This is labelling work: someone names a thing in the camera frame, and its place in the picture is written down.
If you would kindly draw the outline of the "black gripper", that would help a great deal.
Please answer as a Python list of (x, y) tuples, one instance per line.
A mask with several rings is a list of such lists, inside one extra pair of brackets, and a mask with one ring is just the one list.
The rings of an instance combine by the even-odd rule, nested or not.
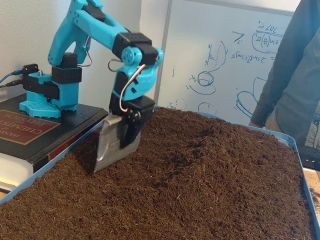
[(120, 98), (112, 93), (109, 110), (113, 115), (123, 117), (127, 125), (124, 138), (120, 142), (120, 147), (124, 149), (136, 140), (140, 132), (139, 125), (144, 125), (152, 118), (155, 111), (155, 101), (143, 95), (134, 100), (122, 100), (121, 106), (124, 110), (127, 109), (127, 112), (121, 110)]

